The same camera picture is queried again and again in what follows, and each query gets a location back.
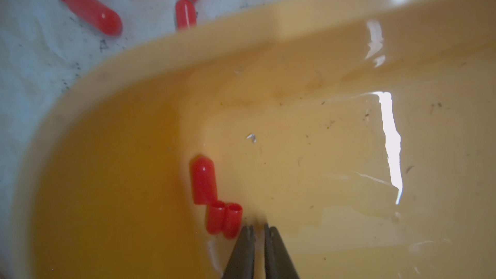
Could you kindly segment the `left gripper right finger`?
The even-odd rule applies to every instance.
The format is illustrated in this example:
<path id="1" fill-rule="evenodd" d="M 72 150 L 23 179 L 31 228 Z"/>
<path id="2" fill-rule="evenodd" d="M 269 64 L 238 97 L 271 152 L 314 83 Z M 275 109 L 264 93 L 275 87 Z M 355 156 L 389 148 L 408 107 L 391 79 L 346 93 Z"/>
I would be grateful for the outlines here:
<path id="1" fill-rule="evenodd" d="M 299 279 L 297 270 L 276 227 L 264 226 L 266 279 Z"/>

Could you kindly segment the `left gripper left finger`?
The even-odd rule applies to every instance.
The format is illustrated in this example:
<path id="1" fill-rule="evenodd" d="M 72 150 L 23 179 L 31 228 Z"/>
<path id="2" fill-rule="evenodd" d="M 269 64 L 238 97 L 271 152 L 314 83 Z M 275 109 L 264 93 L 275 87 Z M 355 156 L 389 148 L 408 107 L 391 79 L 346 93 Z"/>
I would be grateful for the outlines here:
<path id="1" fill-rule="evenodd" d="M 254 279 L 256 233 L 253 226 L 241 229 L 222 279 Z"/>

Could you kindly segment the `red sleeve cluster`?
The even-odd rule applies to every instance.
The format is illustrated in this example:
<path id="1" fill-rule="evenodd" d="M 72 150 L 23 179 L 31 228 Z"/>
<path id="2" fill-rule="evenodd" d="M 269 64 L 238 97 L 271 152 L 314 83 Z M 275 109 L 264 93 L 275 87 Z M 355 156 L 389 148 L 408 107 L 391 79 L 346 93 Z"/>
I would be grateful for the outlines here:
<path id="1" fill-rule="evenodd" d="M 206 206 L 205 229 L 210 235 L 222 233 L 234 239 L 242 228 L 244 209 L 240 204 L 223 202 L 218 198 L 216 170 L 213 160 L 195 157 L 190 164 L 192 199 Z"/>

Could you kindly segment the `yellow plastic storage box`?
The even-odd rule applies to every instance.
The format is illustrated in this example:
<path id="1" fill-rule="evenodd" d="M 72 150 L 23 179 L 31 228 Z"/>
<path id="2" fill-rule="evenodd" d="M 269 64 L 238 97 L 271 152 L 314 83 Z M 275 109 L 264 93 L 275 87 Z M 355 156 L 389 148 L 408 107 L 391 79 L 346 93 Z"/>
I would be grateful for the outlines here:
<path id="1" fill-rule="evenodd" d="M 284 0 L 81 78 L 18 174 L 14 278 L 218 278 L 190 167 L 301 278 L 495 277 L 495 0 Z"/>

